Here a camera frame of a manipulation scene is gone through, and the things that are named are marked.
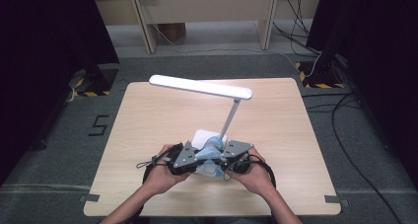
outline power cord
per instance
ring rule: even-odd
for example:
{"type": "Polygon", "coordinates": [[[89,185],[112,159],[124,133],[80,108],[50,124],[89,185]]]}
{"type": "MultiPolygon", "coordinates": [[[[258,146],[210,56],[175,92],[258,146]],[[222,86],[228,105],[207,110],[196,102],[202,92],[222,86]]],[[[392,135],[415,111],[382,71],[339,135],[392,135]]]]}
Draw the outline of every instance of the power cord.
{"type": "MultiPolygon", "coordinates": [[[[352,108],[352,109],[361,109],[361,107],[355,107],[355,106],[351,106],[348,105],[349,103],[352,102],[357,102],[357,100],[351,100],[348,102],[345,102],[344,104],[339,105],[340,107],[345,107],[345,108],[352,108]]],[[[336,104],[322,104],[322,105],[317,105],[317,106],[312,106],[312,107],[306,107],[307,111],[311,110],[311,109],[317,109],[317,108],[323,108],[323,107],[336,107],[338,105],[336,104]]],[[[328,111],[308,111],[308,112],[332,112],[333,110],[328,110],[328,111]]]]}
{"type": "Polygon", "coordinates": [[[324,97],[324,96],[346,96],[351,93],[336,93],[336,94],[311,94],[311,95],[302,95],[302,98],[314,98],[314,97],[324,97]]]}
{"type": "Polygon", "coordinates": [[[290,34],[287,33],[287,32],[285,32],[285,31],[283,31],[283,30],[281,30],[281,29],[279,29],[279,27],[277,27],[276,23],[274,23],[274,22],[273,22],[273,26],[276,28],[277,31],[279,31],[279,33],[283,37],[285,37],[285,38],[287,38],[287,39],[290,40],[290,46],[292,47],[292,50],[293,50],[294,53],[296,53],[298,55],[301,55],[301,56],[307,56],[307,57],[317,57],[319,55],[319,52],[318,51],[316,51],[316,50],[314,50],[314,49],[312,49],[310,47],[305,46],[303,43],[301,43],[300,41],[298,41],[297,39],[294,38],[294,37],[306,37],[306,36],[294,35],[293,34],[293,31],[295,29],[295,25],[293,26],[292,32],[290,34]],[[316,56],[307,55],[307,54],[300,54],[300,53],[296,52],[296,50],[293,48],[293,42],[295,44],[297,44],[298,46],[300,46],[300,47],[302,47],[302,48],[304,48],[304,49],[306,49],[306,50],[308,50],[308,51],[316,54],[316,56]]]}
{"type": "Polygon", "coordinates": [[[347,94],[346,96],[344,96],[335,106],[335,108],[332,110],[332,115],[331,115],[331,123],[332,123],[332,130],[334,132],[335,138],[337,139],[337,142],[339,144],[339,146],[341,147],[344,155],[347,157],[347,160],[350,162],[350,164],[354,167],[354,169],[357,171],[357,173],[363,178],[363,180],[369,184],[369,186],[375,191],[375,193],[379,196],[379,198],[383,201],[383,203],[387,206],[387,208],[389,209],[389,211],[392,213],[393,217],[396,219],[397,223],[402,224],[402,222],[400,221],[399,217],[397,216],[396,212],[394,212],[393,208],[390,206],[390,204],[388,203],[388,201],[384,198],[384,196],[379,192],[379,190],[375,187],[375,185],[360,171],[359,167],[354,163],[354,161],[351,159],[350,155],[348,154],[348,152],[346,151],[345,147],[343,146],[341,139],[338,136],[337,130],[335,128],[335,113],[337,112],[337,110],[341,107],[342,102],[349,97],[350,95],[352,95],[353,93],[347,94]]]}
{"type": "Polygon", "coordinates": [[[313,74],[314,74],[314,70],[315,70],[315,68],[316,68],[316,63],[317,63],[317,61],[319,60],[319,58],[320,58],[320,56],[322,55],[322,52],[320,53],[320,55],[316,58],[316,60],[314,61],[314,63],[313,63],[313,69],[311,70],[311,73],[310,74],[308,74],[308,75],[305,75],[305,77],[306,78],[309,78],[309,77],[311,77],[313,74]]]}
{"type": "Polygon", "coordinates": [[[302,17],[302,8],[301,8],[302,0],[298,0],[298,11],[295,10],[295,7],[293,7],[293,4],[290,0],[287,0],[287,2],[289,3],[289,6],[291,7],[293,13],[295,14],[295,17],[296,17],[296,19],[294,20],[295,25],[297,25],[302,31],[305,32],[306,36],[308,36],[310,34],[310,31],[305,26],[304,19],[302,17]]]}

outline cable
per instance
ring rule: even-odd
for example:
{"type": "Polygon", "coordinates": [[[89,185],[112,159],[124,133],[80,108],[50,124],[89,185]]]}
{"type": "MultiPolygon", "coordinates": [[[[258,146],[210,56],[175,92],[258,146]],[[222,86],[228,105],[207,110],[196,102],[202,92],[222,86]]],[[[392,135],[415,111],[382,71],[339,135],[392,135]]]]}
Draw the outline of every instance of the cable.
{"type": "Polygon", "coordinates": [[[287,0],[289,3],[289,6],[291,7],[293,13],[295,14],[295,24],[298,25],[298,27],[305,32],[305,34],[308,36],[310,31],[307,29],[307,27],[304,24],[304,20],[302,19],[302,10],[301,10],[301,1],[302,0],[298,0],[298,12],[295,11],[295,8],[293,7],[292,2],[290,2],[290,0],[287,0]]]}
{"type": "Polygon", "coordinates": [[[316,51],[316,50],[314,50],[314,49],[312,49],[312,48],[310,48],[310,47],[305,46],[303,43],[301,43],[301,42],[300,42],[300,41],[298,41],[297,39],[293,38],[293,37],[305,37],[305,36],[294,35],[294,34],[293,34],[293,30],[292,30],[292,33],[291,33],[291,34],[286,33],[285,31],[283,31],[283,30],[279,29],[279,27],[277,27],[276,23],[274,23],[274,22],[273,22],[273,26],[277,29],[277,31],[279,31],[279,33],[280,33],[283,37],[286,37],[287,39],[289,39],[289,40],[290,40],[291,47],[292,47],[292,50],[293,50],[293,52],[294,52],[294,53],[296,53],[296,54],[298,54],[298,55],[301,55],[301,56],[316,57],[316,56],[306,55],[306,54],[300,54],[300,53],[296,52],[296,51],[295,51],[295,49],[293,48],[292,42],[296,43],[297,45],[299,45],[299,46],[303,47],[304,49],[306,49],[306,50],[308,50],[308,51],[310,51],[310,52],[312,52],[312,53],[314,53],[314,54],[316,54],[316,55],[319,55],[319,52],[318,52],[318,51],[316,51]]]}
{"type": "Polygon", "coordinates": [[[136,165],[136,168],[137,169],[140,169],[140,168],[143,168],[145,166],[148,167],[148,165],[151,165],[151,164],[153,165],[152,167],[154,167],[154,166],[166,166],[166,165],[163,165],[163,164],[158,164],[157,162],[160,161],[160,159],[162,159],[166,154],[168,154],[169,152],[171,152],[173,149],[174,149],[174,146],[172,146],[171,148],[167,149],[162,154],[159,154],[159,155],[156,155],[156,156],[152,157],[151,161],[138,163],[136,165]]]}
{"type": "Polygon", "coordinates": [[[349,105],[347,105],[347,104],[352,103],[352,102],[357,102],[357,100],[351,100],[351,101],[348,101],[348,102],[346,102],[346,103],[344,103],[344,104],[342,104],[342,105],[337,105],[337,104],[322,104],[322,105],[317,105],[317,106],[307,107],[306,109],[307,109],[307,110],[310,110],[310,109],[316,109],[316,108],[322,108],[322,107],[336,107],[336,106],[346,107],[346,108],[352,108],[352,109],[361,109],[361,108],[359,108],[359,107],[354,107],[354,106],[349,106],[349,105]]]}
{"type": "Polygon", "coordinates": [[[324,97],[324,96],[346,96],[351,93],[342,93],[342,94],[312,94],[312,95],[302,95],[302,98],[312,98],[312,97],[324,97]]]}
{"type": "MultiPolygon", "coordinates": [[[[354,89],[354,88],[356,88],[354,85],[352,85],[351,83],[350,84],[347,84],[347,83],[344,83],[343,81],[343,79],[342,79],[342,77],[341,77],[341,73],[338,73],[338,72],[340,72],[341,70],[339,70],[338,72],[337,72],[337,70],[336,70],[336,67],[334,67],[334,64],[332,64],[332,67],[330,68],[330,70],[332,71],[332,74],[334,75],[334,78],[340,83],[340,84],[342,84],[342,85],[344,85],[344,86],[347,86],[347,87],[349,87],[349,88],[351,88],[351,89],[354,89]]],[[[353,80],[351,79],[351,77],[350,76],[347,76],[347,73],[345,73],[345,74],[343,74],[344,76],[345,76],[345,78],[348,80],[348,81],[350,81],[350,82],[352,82],[353,80]]]]}
{"type": "Polygon", "coordinates": [[[227,174],[224,172],[224,176],[223,176],[223,178],[224,178],[224,181],[226,181],[226,182],[228,182],[228,181],[230,181],[232,178],[233,178],[233,175],[234,175],[234,165],[236,164],[236,162],[237,161],[235,161],[235,162],[233,162],[228,168],[227,168],[227,170],[230,170],[232,173],[231,173],[231,175],[230,176],[228,176],[229,178],[227,178],[227,174]]]}
{"type": "Polygon", "coordinates": [[[316,60],[313,63],[313,69],[311,70],[311,73],[308,75],[305,75],[306,78],[311,77],[314,74],[314,69],[316,68],[316,63],[319,60],[320,56],[322,55],[322,52],[320,53],[320,55],[316,58],[316,60]]]}
{"type": "Polygon", "coordinates": [[[381,200],[383,201],[383,203],[387,206],[387,208],[389,209],[389,211],[392,213],[393,217],[396,219],[397,223],[401,224],[402,222],[400,221],[399,217],[397,216],[396,212],[394,212],[393,208],[390,206],[390,204],[387,202],[387,200],[384,198],[384,196],[379,192],[379,190],[375,187],[375,185],[373,185],[373,183],[360,171],[359,167],[357,167],[357,165],[354,163],[354,161],[351,159],[350,155],[348,154],[348,152],[346,151],[345,147],[343,146],[341,139],[338,136],[337,130],[335,128],[335,113],[336,111],[340,108],[339,105],[341,105],[341,103],[353,93],[350,93],[346,96],[344,96],[335,106],[335,108],[332,111],[332,116],[331,116],[331,123],[332,123],[332,130],[334,132],[335,138],[337,139],[337,142],[339,144],[339,146],[341,147],[344,155],[347,157],[347,160],[350,162],[350,164],[354,167],[354,169],[359,173],[359,175],[365,180],[365,182],[367,184],[369,184],[369,186],[375,191],[375,193],[381,198],[381,200]]]}
{"type": "Polygon", "coordinates": [[[65,104],[72,103],[74,101],[74,98],[75,98],[75,95],[76,95],[76,90],[74,88],[71,88],[70,94],[71,94],[71,98],[69,100],[67,100],[67,102],[65,102],[65,104]]]}

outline black cable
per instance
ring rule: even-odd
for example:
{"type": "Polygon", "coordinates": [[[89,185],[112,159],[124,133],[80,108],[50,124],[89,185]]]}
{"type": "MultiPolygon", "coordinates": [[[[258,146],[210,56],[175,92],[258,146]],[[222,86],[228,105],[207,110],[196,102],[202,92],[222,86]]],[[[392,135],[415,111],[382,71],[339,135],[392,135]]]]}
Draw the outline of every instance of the black cable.
{"type": "Polygon", "coordinates": [[[293,35],[293,34],[286,33],[285,31],[283,31],[283,30],[279,29],[279,27],[277,27],[276,23],[274,23],[274,22],[273,22],[273,25],[274,25],[274,27],[277,29],[277,31],[279,31],[279,33],[280,33],[283,37],[285,37],[285,38],[287,38],[287,39],[289,39],[289,40],[291,41],[291,47],[292,47],[292,50],[293,50],[293,52],[294,52],[294,53],[296,53],[296,54],[298,54],[298,55],[301,55],[301,56],[308,56],[308,57],[317,57],[317,56],[319,55],[319,52],[317,52],[316,50],[314,50],[314,49],[312,49],[312,48],[310,48],[310,47],[305,46],[303,43],[301,43],[301,42],[300,42],[300,41],[298,41],[297,39],[293,38],[293,37],[304,37],[304,36],[300,36],[300,35],[293,35]],[[297,53],[297,52],[295,51],[295,49],[293,48],[293,46],[292,46],[292,42],[294,42],[295,44],[297,44],[297,45],[299,45],[299,46],[303,47],[304,49],[306,49],[306,50],[308,50],[308,51],[310,51],[310,52],[312,52],[312,53],[314,53],[314,54],[316,54],[316,55],[306,55],[306,54],[300,54],[300,53],[297,53]]]}
{"type": "Polygon", "coordinates": [[[310,110],[310,109],[315,109],[315,108],[322,108],[322,107],[336,107],[336,106],[340,106],[340,107],[346,107],[346,108],[352,108],[352,109],[361,109],[361,108],[359,108],[359,107],[354,107],[354,106],[350,106],[350,105],[347,105],[347,104],[349,104],[349,103],[351,103],[351,102],[356,102],[357,100],[351,100],[351,101],[348,101],[348,102],[346,102],[346,103],[344,103],[344,104],[342,104],[342,105],[337,105],[337,104],[322,104],[322,105],[317,105],[317,106],[312,106],[312,107],[307,107],[307,110],[310,110]]]}
{"type": "Polygon", "coordinates": [[[397,223],[401,224],[402,222],[400,221],[399,217],[397,216],[396,212],[394,212],[393,208],[390,206],[390,204],[387,202],[387,200],[384,198],[384,196],[379,192],[379,190],[375,187],[375,185],[373,185],[373,183],[360,171],[359,167],[357,167],[357,165],[354,163],[354,161],[351,159],[350,155],[348,154],[347,150],[345,149],[345,147],[343,146],[337,130],[335,128],[335,113],[336,111],[340,108],[340,104],[353,93],[350,93],[346,96],[344,96],[338,103],[337,106],[335,106],[334,110],[332,111],[332,116],[331,116],[331,123],[332,123],[332,130],[334,132],[335,138],[337,139],[337,142],[339,144],[339,146],[341,147],[344,155],[347,157],[347,160],[350,162],[350,164],[354,167],[354,169],[359,173],[359,175],[365,180],[365,182],[367,184],[369,184],[369,186],[375,191],[375,193],[381,198],[381,200],[384,202],[384,204],[387,206],[387,208],[389,209],[389,211],[392,213],[393,217],[396,219],[397,223]]]}
{"type": "Polygon", "coordinates": [[[164,157],[164,155],[166,155],[166,154],[168,154],[169,152],[171,152],[173,149],[174,149],[174,146],[173,146],[173,147],[171,147],[171,148],[169,148],[169,149],[167,149],[166,151],[164,151],[164,152],[163,152],[162,154],[160,154],[159,156],[154,156],[154,157],[151,159],[151,161],[138,163],[138,164],[136,165],[136,168],[137,168],[137,169],[140,169],[140,168],[145,167],[145,166],[147,166],[147,167],[148,167],[148,165],[151,165],[151,164],[153,165],[152,167],[154,167],[154,166],[158,166],[158,165],[161,165],[161,164],[157,164],[157,162],[158,162],[160,159],[162,159],[162,158],[164,157]]]}
{"type": "Polygon", "coordinates": [[[302,98],[312,98],[312,97],[324,97],[324,96],[346,96],[352,93],[337,93],[337,94],[311,94],[311,95],[302,95],[302,98]]]}
{"type": "Polygon", "coordinates": [[[308,29],[307,29],[307,27],[305,26],[305,24],[304,24],[304,20],[302,20],[301,18],[300,18],[300,16],[299,16],[299,12],[301,12],[301,8],[300,8],[300,6],[301,6],[301,0],[298,0],[298,6],[299,6],[299,10],[298,10],[298,13],[295,11],[295,8],[293,7],[293,4],[292,4],[292,2],[290,2],[290,0],[287,0],[287,2],[289,3],[289,6],[291,7],[291,9],[292,9],[292,11],[293,11],[293,13],[295,14],[295,16],[296,16],[296,20],[295,20],[295,22],[296,22],[296,24],[298,25],[298,27],[299,28],[301,28],[301,30],[302,31],[304,31],[305,32],[305,34],[308,36],[309,35],[309,31],[308,31],[308,29]]]}

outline wooden table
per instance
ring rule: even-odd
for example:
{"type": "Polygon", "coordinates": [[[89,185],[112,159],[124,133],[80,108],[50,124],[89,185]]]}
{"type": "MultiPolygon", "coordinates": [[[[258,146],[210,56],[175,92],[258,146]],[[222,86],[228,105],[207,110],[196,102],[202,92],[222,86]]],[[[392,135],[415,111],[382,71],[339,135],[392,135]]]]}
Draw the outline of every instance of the wooden table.
{"type": "MultiPolygon", "coordinates": [[[[332,215],[327,203],[335,190],[319,150],[310,119],[293,79],[211,81],[251,88],[227,131],[229,139],[253,143],[276,176],[277,189],[297,215],[332,215]]],[[[131,83],[125,93],[90,194],[88,216],[109,215],[141,186],[149,161],[164,144],[185,143],[197,129],[219,132],[233,100],[131,83]]],[[[267,204],[240,183],[191,175],[185,182],[148,201],[144,216],[270,215],[267,204]]]]}

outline person's right hand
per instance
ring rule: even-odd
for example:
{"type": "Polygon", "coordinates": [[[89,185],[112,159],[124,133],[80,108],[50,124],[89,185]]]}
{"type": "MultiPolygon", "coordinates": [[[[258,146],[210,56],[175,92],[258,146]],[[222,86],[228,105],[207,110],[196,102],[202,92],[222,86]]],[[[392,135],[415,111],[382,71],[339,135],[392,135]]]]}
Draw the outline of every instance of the person's right hand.
{"type": "MultiPolygon", "coordinates": [[[[172,145],[164,145],[159,154],[163,154],[171,147],[172,145]]],[[[144,189],[151,192],[151,195],[164,193],[177,183],[185,181],[190,176],[190,173],[185,173],[180,176],[173,175],[169,171],[169,168],[167,168],[167,162],[162,159],[157,164],[163,166],[155,166],[148,175],[147,181],[142,185],[144,189]]]]}
{"type": "MultiPolygon", "coordinates": [[[[259,159],[261,159],[261,161],[265,162],[265,159],[258,153],[255,148],[249,149],[248,153],[249,155],[252,155],[249,157],[251,161],[259,161],[259,159]]],[[[251,164],[245,174],[233,173],[229,170],[225,171],[225,173],[232,179],[237,180],[243,184],[246,189],[248,189],[248,191],[261,196],[265,191],[274,188],[267,171],[258,164],[251,164]]]]}

